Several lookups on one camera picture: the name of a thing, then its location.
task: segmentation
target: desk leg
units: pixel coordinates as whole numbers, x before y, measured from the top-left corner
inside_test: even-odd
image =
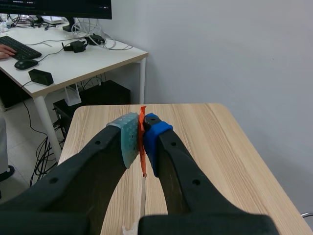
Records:
[[[144,104],[144,99],[145,99],[145,79],[146,79],[146,58],[143,58],[140,61],[139,104]]]
[[[37,107],[37,111],[39,113],[40,119],[43,122],[46,133],[48,135],[48,139],[51,143],[51,147],[54,152],[54,155],[57,161],[59,161],[60,156],[61,156],[61,147],[59,145],[58,138],[55,134],[47,106],[45,105],[45,99],[43,96],[40,96],[40,97],[34,98],[34,101],[35,101],[35,105]]]

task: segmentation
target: wooden table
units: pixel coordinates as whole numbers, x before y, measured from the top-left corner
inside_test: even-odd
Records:
[[[78,153],[106,124],[140,105],[85,106],[73,118],[60,163]],[[221,104],[148,105],[173,125],[201,170],[231,203],[244,211],[268,214],[282,235],[312,235],[312,231],[281,188],[242,129]],[[161,184],[147,164],[146,215],[167,213]],[[139,158],[126,171],[110,201],[103,235],[120,235],[140,217]]]

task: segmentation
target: floor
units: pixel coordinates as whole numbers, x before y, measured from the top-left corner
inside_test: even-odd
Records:
[[[63,90],[51,93],[45,98],[53,122],[57,120],[57,117],[52,110],[52,104],[63,98]],[[45,132],[33,99],[26,100],[25,103],[29,108],[33,128]],[[39,134],[30,129],[29,117],[23,103],[13,106],[0,115],[4,116],[6,121],[8,162],[9,165],[14,166],[16,170],[12,177],[0,182],[0,191],[2,195],[0,203],[3,203],[29,188],[30,178],[36,163],[36,149],[45,139],[45,135]],[[60,140],[63,139],[60,131],[57,132],[57,136]]]

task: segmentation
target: black keyboard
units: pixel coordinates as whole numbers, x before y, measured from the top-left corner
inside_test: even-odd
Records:
[[[16,60],[35,59],[41,56],[41,53],[16,41],[9,36],[0,37],[0,44],[7,45],[16,51],[16,54],[12,56]]]

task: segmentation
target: computer mouse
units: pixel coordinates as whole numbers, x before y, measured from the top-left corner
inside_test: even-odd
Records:
[[[37,60],[19,60],[15,63],[14,67],[16,67],[18,70],[26,70],[35,65],[38,65]]]

